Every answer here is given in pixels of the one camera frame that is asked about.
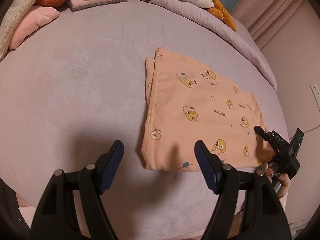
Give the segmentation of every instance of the human hand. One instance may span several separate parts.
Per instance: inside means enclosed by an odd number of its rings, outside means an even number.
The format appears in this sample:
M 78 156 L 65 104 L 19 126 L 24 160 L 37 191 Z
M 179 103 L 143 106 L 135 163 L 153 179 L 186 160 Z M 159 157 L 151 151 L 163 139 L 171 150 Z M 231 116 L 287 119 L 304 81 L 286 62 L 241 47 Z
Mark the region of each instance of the human hand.
M 269 179 L 270 183 L 272 183 L 272 178 L 274 176 L 273 170 L 271 169 L 273 163 L 269 163 L 268 168 L 265 171 L 267 178 Z M 291 181 L 287 173 L 283 173 L 278 177 L 279 181 L 282 182 L 282 187 L 278 192 L 278 198 L 282 198 L 285 194 L 288 193 L 289 187 L 291 185 Z

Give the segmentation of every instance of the pink plush pillow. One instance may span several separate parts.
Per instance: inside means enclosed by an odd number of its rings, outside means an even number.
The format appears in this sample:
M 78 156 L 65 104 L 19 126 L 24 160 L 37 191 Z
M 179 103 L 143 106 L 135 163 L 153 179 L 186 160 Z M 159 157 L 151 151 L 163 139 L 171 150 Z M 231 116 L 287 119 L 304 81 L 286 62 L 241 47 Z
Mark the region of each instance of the pink plush pillow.
M 36 31 L 39 27 L 48 24 L 60 15 L 53 7 L 31 6 L 15 29 L 9 44 L 9 49 L 16 49 L 24 38 Z

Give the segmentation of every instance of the white wall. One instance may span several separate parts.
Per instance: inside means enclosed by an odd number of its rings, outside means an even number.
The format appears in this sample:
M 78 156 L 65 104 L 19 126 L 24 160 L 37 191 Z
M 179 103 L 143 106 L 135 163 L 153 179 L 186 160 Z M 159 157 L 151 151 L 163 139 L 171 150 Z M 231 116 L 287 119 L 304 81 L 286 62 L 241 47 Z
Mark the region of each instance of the white wall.
M 317 82 L 320 87 L 320 20 L 307 0 L 261 51 L 276 76 L 289 137 L 297 127 L 307 131 L 318 126 L 320 111 L 310 86 Z M 304 137 L 301 168 L 288 195 L 289 222 L 312 216 L 320 203 L 319 143 L 320 128 Z

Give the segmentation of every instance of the power strip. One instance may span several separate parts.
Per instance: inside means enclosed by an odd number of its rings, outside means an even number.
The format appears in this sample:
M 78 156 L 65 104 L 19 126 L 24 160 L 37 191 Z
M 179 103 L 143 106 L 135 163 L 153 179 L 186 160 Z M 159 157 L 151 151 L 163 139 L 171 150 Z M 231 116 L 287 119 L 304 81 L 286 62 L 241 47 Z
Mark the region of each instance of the power strip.
M 318 107 L 319 107 L 319 110 L 320 110 L 320 90 L 318 88 L 318 85 L 316 83 L 314 83 L 312 86 L 311 86 L 311 90 L 313 92 L 313 95 L 315 96 L 316 98 L 316 101 L 317 101 L 317 104 L 318 104 Z

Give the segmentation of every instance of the blue gripper pad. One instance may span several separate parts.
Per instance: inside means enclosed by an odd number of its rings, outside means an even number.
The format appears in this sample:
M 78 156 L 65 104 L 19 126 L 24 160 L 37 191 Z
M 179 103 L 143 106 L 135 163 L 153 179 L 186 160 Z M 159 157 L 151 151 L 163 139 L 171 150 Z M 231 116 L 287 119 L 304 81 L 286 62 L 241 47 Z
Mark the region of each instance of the blue gripper pad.
M 110 188 L 123 154 L 124 145 L 122 141 L 116 140 L 108 153 L 102 154 L 97 160 L 96 179 L 98 181 L 97 189 L 100 195 Z
M 217 182 L 219 182 L 222 177 L 219 157 L 211 154 L 203 141 L 197 141 L 195 143 L 195 156 L 208 188 L 213 190 L 215 194 L 220 194 L 220 188 L 217 185 Z

